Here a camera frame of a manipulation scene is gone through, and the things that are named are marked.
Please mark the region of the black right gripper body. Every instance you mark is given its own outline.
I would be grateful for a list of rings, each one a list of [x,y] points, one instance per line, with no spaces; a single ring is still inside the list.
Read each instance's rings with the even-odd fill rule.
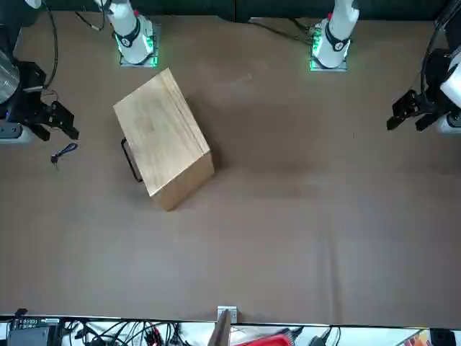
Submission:
[[[17,61],[19,86],[6,103],[6,120],[24,125],[45,125],[47,106],[41,100],[46,73],[34,62]]]

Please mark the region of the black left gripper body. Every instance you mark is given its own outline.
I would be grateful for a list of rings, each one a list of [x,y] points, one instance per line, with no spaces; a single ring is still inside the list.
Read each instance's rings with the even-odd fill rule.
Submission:
[[[446,80],[451,53],[445,48],[435,48],[423,63],[419,106],[424,114],[434,113],[445,103],[440,86]]]

